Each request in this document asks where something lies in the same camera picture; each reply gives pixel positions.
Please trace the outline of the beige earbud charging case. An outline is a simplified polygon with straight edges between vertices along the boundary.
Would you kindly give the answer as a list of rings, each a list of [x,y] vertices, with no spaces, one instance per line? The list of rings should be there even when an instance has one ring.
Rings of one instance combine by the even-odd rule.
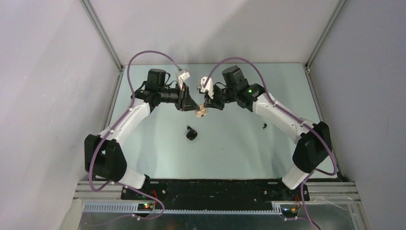
[[[207,115],[207,113],[208,113],[207,108],[200,108],[199,110],[195,111],[195,115],[197,118],[204,117]]]

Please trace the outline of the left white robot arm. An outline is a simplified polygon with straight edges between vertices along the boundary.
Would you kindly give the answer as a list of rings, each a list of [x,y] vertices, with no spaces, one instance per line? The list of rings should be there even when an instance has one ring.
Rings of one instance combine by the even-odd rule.
[[[191,98],[185,81],[190,77],[187,70],[176,73],[177,83],[170,87],[166,82],[165,70],[150,69],[147,80],[132,92],[131,101],[114,124],[98,135],[89,134],[84,141],[85,171],[108,181],[133,187],[133,194],[139,199],[151,195],[151,186],[145,183],[148,176],[128,166],[121,144],[143,119],[161,103],[173,104],[179,111],[196,111],[200,107]]]

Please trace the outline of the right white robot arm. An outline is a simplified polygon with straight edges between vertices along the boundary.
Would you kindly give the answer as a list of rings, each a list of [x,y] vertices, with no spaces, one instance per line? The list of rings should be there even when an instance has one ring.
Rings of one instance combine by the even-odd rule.
[[[282,177],[279,196],[293,199],[299,184],[331,155],[329,127],[320,121],[314,123],[289,110],[259,84],[249,84],[238,66],[222,71],[225,86],[216,86],[210,77],[202,77],[198,91],[204,94],[204,107],[223,110],[225,104],[236,102],[238,106],[269,119],[296,145],[289,171]]]

